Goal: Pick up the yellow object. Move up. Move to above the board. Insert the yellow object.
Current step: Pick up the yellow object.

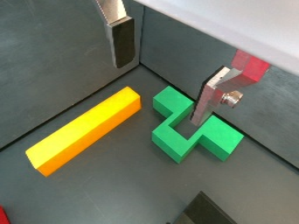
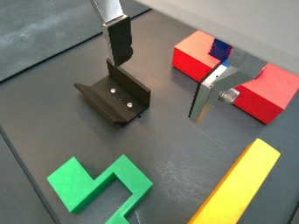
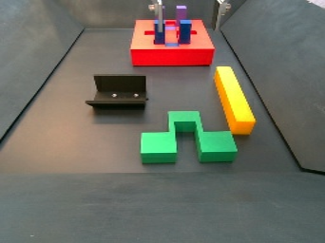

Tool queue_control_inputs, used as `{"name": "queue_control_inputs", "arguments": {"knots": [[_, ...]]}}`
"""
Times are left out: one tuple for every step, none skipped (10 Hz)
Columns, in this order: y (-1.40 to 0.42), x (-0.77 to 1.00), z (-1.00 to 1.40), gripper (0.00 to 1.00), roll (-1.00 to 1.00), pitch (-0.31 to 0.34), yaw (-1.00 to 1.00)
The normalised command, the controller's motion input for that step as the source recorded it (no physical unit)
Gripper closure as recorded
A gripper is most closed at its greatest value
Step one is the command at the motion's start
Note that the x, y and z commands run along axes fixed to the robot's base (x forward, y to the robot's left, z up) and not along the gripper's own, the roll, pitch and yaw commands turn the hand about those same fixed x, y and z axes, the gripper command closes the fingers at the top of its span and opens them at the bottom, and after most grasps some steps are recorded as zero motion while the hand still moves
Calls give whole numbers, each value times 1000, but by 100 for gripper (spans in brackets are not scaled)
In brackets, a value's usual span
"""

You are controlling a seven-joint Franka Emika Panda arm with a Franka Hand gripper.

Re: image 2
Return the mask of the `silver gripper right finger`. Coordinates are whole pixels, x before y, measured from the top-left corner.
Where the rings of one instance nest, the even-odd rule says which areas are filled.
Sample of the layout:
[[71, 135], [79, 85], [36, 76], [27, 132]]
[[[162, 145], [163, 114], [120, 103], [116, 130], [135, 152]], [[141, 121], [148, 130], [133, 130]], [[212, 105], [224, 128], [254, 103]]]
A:
[[234, 48], [228, 56], [230, 66], [219, 63], [196, 88], [190, 119], [199, 123], [218, 102], [231, 105], [239, 97], [235, 89], [240, 84], [254, 80], [264, 69], [267, 62], [243, 50]]

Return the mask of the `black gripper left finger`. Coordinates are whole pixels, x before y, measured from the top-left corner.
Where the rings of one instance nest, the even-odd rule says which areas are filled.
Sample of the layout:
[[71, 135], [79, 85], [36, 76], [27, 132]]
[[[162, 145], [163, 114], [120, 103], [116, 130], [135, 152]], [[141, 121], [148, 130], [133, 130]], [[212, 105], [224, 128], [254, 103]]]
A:
[[119, 0], [89, 0], [103, 18], [103, 33], [113, 65], [123, 65], [133, 55], [131, 18], [124, 14]]

